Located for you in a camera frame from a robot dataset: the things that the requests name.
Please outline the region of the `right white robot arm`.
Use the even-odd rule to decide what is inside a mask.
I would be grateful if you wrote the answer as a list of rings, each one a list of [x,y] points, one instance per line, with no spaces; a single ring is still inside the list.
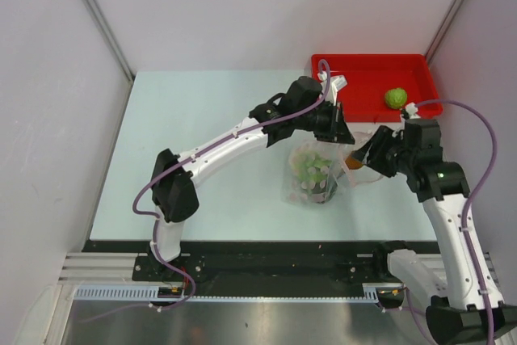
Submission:
[[[380,126],[352,157],[386,178],[406,177],[435,232],[445,277],[440,279],[404,247],[374,258],[382,281],[400,280],[425,309],[437,344],[485,340],[492,344],[516,327],[516,308],[494,282],[482,252],[462,167],[443,159],[436,120],[408,119],[397,131]]]

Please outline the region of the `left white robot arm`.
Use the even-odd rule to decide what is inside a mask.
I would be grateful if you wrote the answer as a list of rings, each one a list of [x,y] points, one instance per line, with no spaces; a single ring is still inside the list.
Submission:
[[[259,104],[227,133],[188,153],[158,154],[152,174],[152,201],[158,212],[150,249],[150,270],[161,280],[177,274],[180,242],[186,219],[199,208],[197,188],[234,159],[289,138],[296,130],[312,133],[317,141],[352,145],[355,140],[344,120],[338,93],[344,76],[318,80],[301,76],[288,91]]]

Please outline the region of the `clear zip top bag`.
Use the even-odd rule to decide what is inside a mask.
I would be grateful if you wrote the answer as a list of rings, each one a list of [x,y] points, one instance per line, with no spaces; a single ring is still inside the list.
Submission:
[[[372,132],[353,132],[352,136],[353,145],[306,140],[294,147],[284,171],[286,201],[300,206],[325,204],[336,194],[383,179],[351,157],[366,144]]]

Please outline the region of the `green fake lime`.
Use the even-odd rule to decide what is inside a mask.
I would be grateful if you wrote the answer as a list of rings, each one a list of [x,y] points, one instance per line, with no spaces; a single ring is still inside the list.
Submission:
[[[385,105],[393,110],[402,109],[407,102],[408,94],[403,88],[393,88],[385,93]]]

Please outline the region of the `orange fake fruit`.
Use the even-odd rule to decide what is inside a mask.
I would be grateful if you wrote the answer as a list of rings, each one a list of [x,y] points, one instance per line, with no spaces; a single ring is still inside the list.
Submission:
[[[344,160],[347,168],[349,170],[358,170],[358,169],[361,169],[364,164],[360,161],[360,160],[357,160],[355,157],[354,157],[354,152],[351,152]]]

